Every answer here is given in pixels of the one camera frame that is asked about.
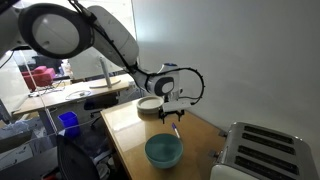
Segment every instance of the bowl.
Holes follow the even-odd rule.
[[[179,162],[183,145],[180,139],[172,134],[157,134],[147,141],[145,153],[153,166],[166,169]]]

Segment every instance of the silver toaster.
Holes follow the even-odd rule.
[[[310,148],[298,137],[240,122],[225,137],[212,180],[319,180]]]

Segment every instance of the table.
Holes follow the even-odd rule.
[[[137,112],[138,100],[101,111],[107,132],[117,154],[131,179],[209,179],[214,159],[211,150],[220,151],[224,138],[220,130],[201,118],[186,112],[178,122],[176,115],[166,117],[165,124],[158,115]],[[153,167],[145,156],[146,141],[159,133],[175,135],[174,122],[183,142],[180,162],[170,169]]]
[[[42,123],[46,128],[47,134],[52,134],[54,133],[54,130],[50,123],[46,109],[62,106],[72,102],[82,101],[88,98],[101,96],[104,94],[118,92],[118,91],[129,88],[131,82],[133,82],[133,79],[129,74],[110,77],[110,80],[111,80],[111,83],[117,82],[118,80],[121,80],[121,81],[118,84],[113,85],[111,88],[106,87],[106,88],[96,88],[96,89],[90,89],[89,87],[106,84],[106,80],[99,79],[99,80],[88,81],[88,82],[80,82],[80,83],[72,84],[69,86],[65,86],[65,89],[63,91],[50,92],[42,95],[41,97],[27,98],[22,103],[20,108],[18,108],[19,110],[13,113],[13,116],[18,116],[18,115],[38,111],[40,119],[42,120]],[[88,96],[84,96],[78,99],[71,99],[71,100],[66,99],[66,97],[69,94],[79,90],[88,90],[91,93]]]

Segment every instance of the plate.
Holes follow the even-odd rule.
[[[147,96],[138,101],[137,108],[143,114],[158,113],[159,107],[162,106],[163,102],[162,97]]]

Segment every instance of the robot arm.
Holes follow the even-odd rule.
[[[47,57],[66,59],[93,46],[123,67],[140,88],[178,100],[181,69],[177,65],[164,64],[158,73],[142,70],[136,62],[137,42],[115,17],[99,6],[86,9],[77,1],[69,2],[77,12],[46,3],[7,10],[0,4],[0,23],[8,27],[0,28],[0,57],[15,47],[28,45]]]

